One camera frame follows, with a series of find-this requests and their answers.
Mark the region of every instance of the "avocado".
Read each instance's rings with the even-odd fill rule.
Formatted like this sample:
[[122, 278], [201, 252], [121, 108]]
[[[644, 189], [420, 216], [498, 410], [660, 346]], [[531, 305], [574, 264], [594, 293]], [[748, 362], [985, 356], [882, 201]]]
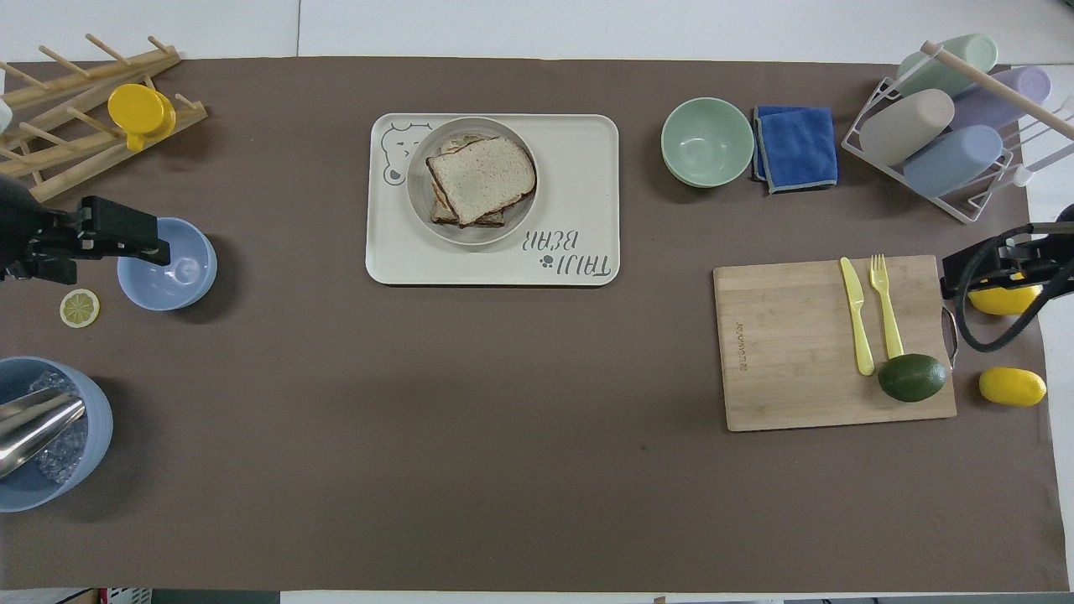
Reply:
[[928, 355], [900, 355], [876, 372], [880, 387], [892, 399], [916, 403], [935, 394], [947, 382], [947, 368]]

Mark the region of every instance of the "yellow mug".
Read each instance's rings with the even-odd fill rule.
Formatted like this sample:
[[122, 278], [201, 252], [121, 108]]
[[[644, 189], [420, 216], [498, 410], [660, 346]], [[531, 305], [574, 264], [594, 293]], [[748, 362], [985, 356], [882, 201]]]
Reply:
[[175, 107], [168, 97], [142, 86], [124, 84], [108, 97], [108, 115], [127, 133], [127, 148], [140, 152], [175, 130]]

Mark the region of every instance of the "yellow knife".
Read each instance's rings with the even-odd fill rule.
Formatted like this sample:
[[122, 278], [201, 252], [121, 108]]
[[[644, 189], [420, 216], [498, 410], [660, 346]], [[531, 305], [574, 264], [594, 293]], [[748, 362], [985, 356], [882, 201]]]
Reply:
[[851, 322], [854, 323], [854, 356], [858, 360], [858, 373], [872, 375], [876, 371], [876, 365], [872, 362], [869, 339], [866, 337], [866, 327], [861, 323], [861, 306], [866, 303], [866, 294], [861, 291], [861, 282], [858, 281], [858, 275], [854, 272], [850, 259], [840, 258], [839, 268], [843, 270], [846, 300], [851, 303]]

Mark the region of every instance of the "black cable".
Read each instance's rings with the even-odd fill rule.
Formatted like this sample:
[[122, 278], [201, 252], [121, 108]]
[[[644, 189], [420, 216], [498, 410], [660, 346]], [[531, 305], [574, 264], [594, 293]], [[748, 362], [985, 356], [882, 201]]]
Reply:
[[1026, 326], [1028, 326], [1029, 322], [1036, 317], [1036, 314], [1041, 312], [1044, 304], [1048, 300], [1055, 298], [1056, 294], [1064, 288], [1066, 281], [1070, 279], [1071, 275], [1074, 275], [1074, 260], [1071, 260], [1064, 264], [1059, 272], [1053, 275], [1051, 279], [1045, 284], [1044, 289], [1041, 290], [1041, 293], [1037, 294], [1035, 300], [1033, 300], [1033, 303], [1026, 308], [1026, 312], [1018, 317], [1014, 325], [1007, 328], [1007, 330], [996, 340], [986, 344], [982, 343], [974, 337], [972, 333], [970, 333], [970, 328], [966, 325], [966, 298], [969, 293], [970, 284], [973, 281], [973, 274], [976, 272], [977, 267], [981, 265], [988, 254], [1002, 246], [1006, 240], [1015, 235], [1032, 232], [1033, 226], [1025, 225], [996, 235], [989, 240], [989, 245], [981, 246], [981, 249], [973, 255], [973, 258], [970, 259], [966, 269], [962, 271], [962, 276], [958, 282], [958, 291], [955, 293], [955, 325], [958, 327], [958, 331], [962, 334], [962, 339], [966, 340], [966, 343], [975, 350], [979, 350], [982, 353], [992, 353], [1010, 344], [1011, 341], [1021, 333], [1021, 331], [1026, 329]]

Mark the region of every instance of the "wooden cutting board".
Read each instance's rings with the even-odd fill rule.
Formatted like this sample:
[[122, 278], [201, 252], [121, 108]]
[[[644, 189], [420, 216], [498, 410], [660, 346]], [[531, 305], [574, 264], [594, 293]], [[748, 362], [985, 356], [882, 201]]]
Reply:
[[[869, 285], [869, 259], [852, 260], [861, 281], [861, 310], [877, 370], [887, 360], [880, 297]], [[943, 298], [934, 256], [887, 259], [905, 353], [940, 359]], [[857, 372], [851, 312], [838, 260], [712, 272], [727, 427], [736, 432], [930, 419], [955, 415], [955, 391], [903, 403], [884, 393], [875, 374]]]

